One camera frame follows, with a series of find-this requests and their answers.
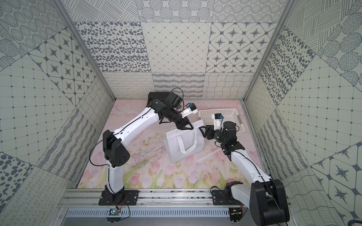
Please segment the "white adhesive strip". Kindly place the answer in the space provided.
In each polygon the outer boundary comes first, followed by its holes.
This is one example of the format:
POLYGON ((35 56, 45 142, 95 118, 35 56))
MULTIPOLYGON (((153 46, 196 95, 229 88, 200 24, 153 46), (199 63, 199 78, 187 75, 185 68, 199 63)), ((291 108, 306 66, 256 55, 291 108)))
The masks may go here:
POLYGON ((213 151, 213 152, 205 155, 204 157, 198 159, 198 160, 197 160, 197 163, 203 162, 204 160, 208 159, 209 157, 213 156, 214 154, 216 154, 216 153, 218 153, 218 152, 220 152, 220 151, 222 151, 222 150, 221 150, 221 149, 218 149, 218 150, 215 150, 215 151, 213 151))

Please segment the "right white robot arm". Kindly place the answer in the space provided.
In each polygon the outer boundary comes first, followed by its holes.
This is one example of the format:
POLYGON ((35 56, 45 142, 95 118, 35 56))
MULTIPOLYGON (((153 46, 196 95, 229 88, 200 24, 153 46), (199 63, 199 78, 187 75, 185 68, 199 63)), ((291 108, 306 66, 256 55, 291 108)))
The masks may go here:
POLYGON ((228 159, 238 167, 249 186, 242 182, 227 183, 225 198, 229 203, 240 202, 250 210, 258 226, 288 223, 290 213, 285 187, 279 179, 272 179, 249 157, 245 147, 238 141, 238 126, 231 121, 223 122, 221 128, 207 125, 200 127, 201 134, 215 140, 228 159))

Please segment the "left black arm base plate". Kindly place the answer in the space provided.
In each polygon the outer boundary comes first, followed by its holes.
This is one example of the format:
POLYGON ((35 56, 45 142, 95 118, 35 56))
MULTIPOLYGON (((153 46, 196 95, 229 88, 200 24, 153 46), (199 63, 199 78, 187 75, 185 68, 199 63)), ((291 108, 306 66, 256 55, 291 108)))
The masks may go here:
POLYGON ((128 205, 135 206, 137 204, 139 190, 121 190, 116 194, 112 194, 108 190, 104 190, 99 199, 99 206, 116 206, 128 205))

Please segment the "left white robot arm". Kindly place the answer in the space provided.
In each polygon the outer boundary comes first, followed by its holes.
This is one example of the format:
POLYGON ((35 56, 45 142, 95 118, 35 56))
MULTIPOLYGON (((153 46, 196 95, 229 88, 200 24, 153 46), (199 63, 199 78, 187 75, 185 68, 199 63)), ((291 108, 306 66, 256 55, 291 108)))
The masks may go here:
POLYGON ((196 112, 194 103, 185 104, 183 98, 172 91, 151 92, 146 108, 138 116, 114 132, 105 131, 102 139, 102 149, 108 166, 105 192, 113 200, 123 195, 123 166, 131 157, 126 147, 137 135, 156 122, 174 123, 176 129, 181 131, 192 130, 188 116, 196 112))

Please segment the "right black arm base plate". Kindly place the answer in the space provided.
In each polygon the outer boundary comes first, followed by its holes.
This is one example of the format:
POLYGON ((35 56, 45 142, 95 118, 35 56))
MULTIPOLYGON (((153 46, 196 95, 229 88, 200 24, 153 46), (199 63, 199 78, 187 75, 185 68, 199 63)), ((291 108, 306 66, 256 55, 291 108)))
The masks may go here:
POLYGON ((236 205, 240 206, 241 202, 230 197, 226 197, 226 192, 224 190, 211 190, 211 195, 213 199, 213 205, 236 205))

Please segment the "white insulated delivery bag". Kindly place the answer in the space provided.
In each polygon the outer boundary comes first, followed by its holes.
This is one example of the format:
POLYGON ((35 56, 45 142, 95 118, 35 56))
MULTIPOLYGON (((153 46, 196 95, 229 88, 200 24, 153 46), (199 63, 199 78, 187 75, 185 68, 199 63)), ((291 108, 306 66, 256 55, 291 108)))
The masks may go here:
POLYGON ((165 134, 163 145, 169 154, 170 163, 175 164, 204 149, 205 138, 203 137, 200 127, 204 126, 203 120, 192 123, 193 130, 173 130, 165 134))

